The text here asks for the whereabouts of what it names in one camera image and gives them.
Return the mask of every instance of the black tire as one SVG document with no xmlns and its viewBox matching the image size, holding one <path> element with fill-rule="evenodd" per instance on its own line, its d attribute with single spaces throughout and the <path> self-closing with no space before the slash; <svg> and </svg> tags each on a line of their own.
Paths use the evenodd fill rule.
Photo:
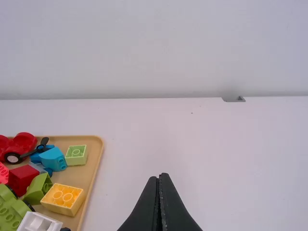
<svg viewBox="0 0 308 231">
<path fill-rule="evenodd" d="M 17 165 L 23 161 L 22 158 L 20 158 L 20 154 L 17 153 L 7 153 L 4 155 L 4 160 L 6 163 L 9 163 L 11 165 Z"/>
<path fill-rule="evenodd" d="M 32 207 L 32 205 L 30 205 L 28 201 L 23 200 L 23 202 L 28 206 L 29 209 L 31 209 L 32 212 L 35 212 L 34 208 Z"/>
<path fill-rule="evenodd" d="M 5 186 L 14 194 L 14 196 L 15 196 L 16 199 L 17 199 L 18 196 L 17 196 L 17 194 L 15 193 L 15 191 L 14 191 L 8 184 L 6 184 Z"/>
</svg>

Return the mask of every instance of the blue toy block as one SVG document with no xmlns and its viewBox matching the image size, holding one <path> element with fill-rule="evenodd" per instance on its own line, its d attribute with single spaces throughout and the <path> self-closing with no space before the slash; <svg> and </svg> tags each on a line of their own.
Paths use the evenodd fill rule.
<svg viewBox="0 0 308 231">
<path fill-rule="evenodd" d="M 31 156 L 30 156 L 30 160 L 31 160 L 31 162 L 33 162 L 34 164 L 40 163 L 39 153 L 34 153 L 33 155 L 31 155 Z"/>
<path fill-rule="evenodd" d="M 46 145 L 46 148 L 52 149 L 54 148 L 54 145 Z M 40 153 L 34 153 L 30 156 L 30 160 L 31 162 L 33 162 L 34 164 L 40 163 L 40 157 L 39 157 Z"/>
<path fill-rule="evenodd" d="M 48 172 L 49 176 L 52 177 L 53 170 L 49 167 L 44 168 L 45 171 Z"/>
<path fill-rule="evenodd" d="M 67 168 L 64 155 L 58 147 L 40 153 L 39 157 L 45 167 L 49 167 L 55 172 L 63 171 Z"/>
</svg>

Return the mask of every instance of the white wall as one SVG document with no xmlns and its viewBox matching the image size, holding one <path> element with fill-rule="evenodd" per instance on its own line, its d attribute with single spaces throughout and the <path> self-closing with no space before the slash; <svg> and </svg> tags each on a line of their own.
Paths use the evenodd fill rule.
<svg viewBox="0 0 308 231">
<path fill-rule="evenodd" d="M 308 94 L 306 0 L 2 0 L 0 99 Z"/>
</svg>

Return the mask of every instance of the yellow toy block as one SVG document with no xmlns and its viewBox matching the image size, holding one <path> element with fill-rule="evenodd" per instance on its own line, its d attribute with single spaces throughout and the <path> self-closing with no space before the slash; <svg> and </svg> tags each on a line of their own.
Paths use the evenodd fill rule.
<svg viewBox="0 0 308 231">
<path fill-rule="evenodd" d="M 74 217 L 84 200 L 83 189 L 55 183 L 40 203 L 52 212 Z"/>
</svg>

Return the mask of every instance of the green toy block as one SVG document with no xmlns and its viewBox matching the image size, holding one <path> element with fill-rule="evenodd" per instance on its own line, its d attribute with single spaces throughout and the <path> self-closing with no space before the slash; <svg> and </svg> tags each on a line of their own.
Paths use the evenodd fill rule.
<svg viewBox="0 0 308 231">
<path fill-rule="evenodd" d="M 42 173 L 31 181 L 31 184 L 24 196 L 24 200 L 31 205 L 40 205 L 41 199 L 52 187 L 52 181 L 48 173 Z"/>
<path fill-rule="evenodd" d="M 0 184 L 0 231 L 16 231 L 27 211 L 31 212 L 31 208 Z"/>
<path fill-rule="evenodd" d="M 65 155 L 67 165 L 85 165 L 88 154 L 86 145 L 69 146 Z"/>
</svg>

